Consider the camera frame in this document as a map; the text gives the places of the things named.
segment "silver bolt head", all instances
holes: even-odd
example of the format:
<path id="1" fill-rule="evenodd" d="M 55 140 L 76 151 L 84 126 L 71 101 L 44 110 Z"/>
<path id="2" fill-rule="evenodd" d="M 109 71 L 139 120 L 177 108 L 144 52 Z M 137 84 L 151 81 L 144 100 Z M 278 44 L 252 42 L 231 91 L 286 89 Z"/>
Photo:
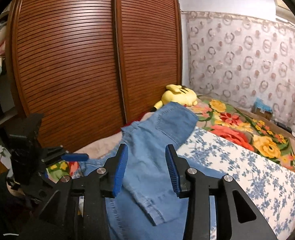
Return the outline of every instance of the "silver bolt head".
<path id="1" fill-rule="evenodd" d="M 98 168 L 97 170 L 96 170 L 96 172 L 98 173 L 98 174 L 104 174 L 105 172 L 106 172 L 106 169 L 105 168 Z"/>
<path id="2" fill-rule="evenodd" d="M 188 168 L 188 173 L 190 174 L 196 174 L 198 171 L 195 168 Z"/>
<path id="3" fill-rule="evenodd" d="M 231 182 L 233 180 L 233 177 L 230 176 L 230 175 L 225 175 L 224 177 L 224 180 L 227 181 L 227 182 Z"/>
<path id="4" fill-rule="evenodd" d="M 68 182 L 71 179 L 69 175 L 64 175 L 60 178 L 61 182 Z"/>

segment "black fabric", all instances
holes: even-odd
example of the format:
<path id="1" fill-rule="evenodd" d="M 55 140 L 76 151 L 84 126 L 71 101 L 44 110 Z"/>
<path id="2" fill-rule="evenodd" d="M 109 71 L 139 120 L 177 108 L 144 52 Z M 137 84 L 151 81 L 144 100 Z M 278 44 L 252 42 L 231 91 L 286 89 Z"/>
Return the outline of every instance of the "black fabric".
<path id="1" fill-rule="evenodd" d="M 63 228 L 35 219 L 25 226 L 17 240 L 69 240 Z"/>
<path id="2" fill-rule="evenodd" d="M 23 212 L 27 212 L 25 208 L 25 200 L 14 197 L 6 187 L 6 174 L 0 175 L 0 239 L 3 234 L 19 232 L 19 225 L 25 223 Z"/>

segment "patterned curtain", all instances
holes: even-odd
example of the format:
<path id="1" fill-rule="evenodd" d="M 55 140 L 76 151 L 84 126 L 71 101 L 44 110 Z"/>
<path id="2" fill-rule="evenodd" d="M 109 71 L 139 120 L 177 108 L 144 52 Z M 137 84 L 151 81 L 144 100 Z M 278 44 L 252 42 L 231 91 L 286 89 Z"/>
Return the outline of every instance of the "patterned curtain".
<path id="1" fill-rule="evenodd" d="M 186 13 L 190 88 L 248 111 L 259 97 L 291 127 L 295 28 L 241 15 Z"/>

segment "jeans back pocket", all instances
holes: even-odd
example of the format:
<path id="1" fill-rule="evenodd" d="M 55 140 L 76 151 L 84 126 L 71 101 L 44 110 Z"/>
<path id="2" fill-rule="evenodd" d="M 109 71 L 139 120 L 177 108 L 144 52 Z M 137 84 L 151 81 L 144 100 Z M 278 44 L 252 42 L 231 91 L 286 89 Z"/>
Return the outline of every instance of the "jeans back pocket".
<path id="1" fill-rule="evenodd" d="M 197 121 L 198 117 L 189 109 L 170 102 L 161 108 L 156 128 L 181 146 L 193 132 Z"/>

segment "wooden wardrobe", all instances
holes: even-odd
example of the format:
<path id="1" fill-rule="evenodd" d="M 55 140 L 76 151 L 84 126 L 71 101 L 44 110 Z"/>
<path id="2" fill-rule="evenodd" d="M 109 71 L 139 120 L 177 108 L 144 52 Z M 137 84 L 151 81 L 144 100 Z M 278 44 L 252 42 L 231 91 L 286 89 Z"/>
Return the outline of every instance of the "wooden wardrobe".
<path id="1" fill-rule="evenodd" d="M 6 40 L 21 115 L 76 151 L 114 134 L 182 79 L 178 0 L 14 0 Z"/>

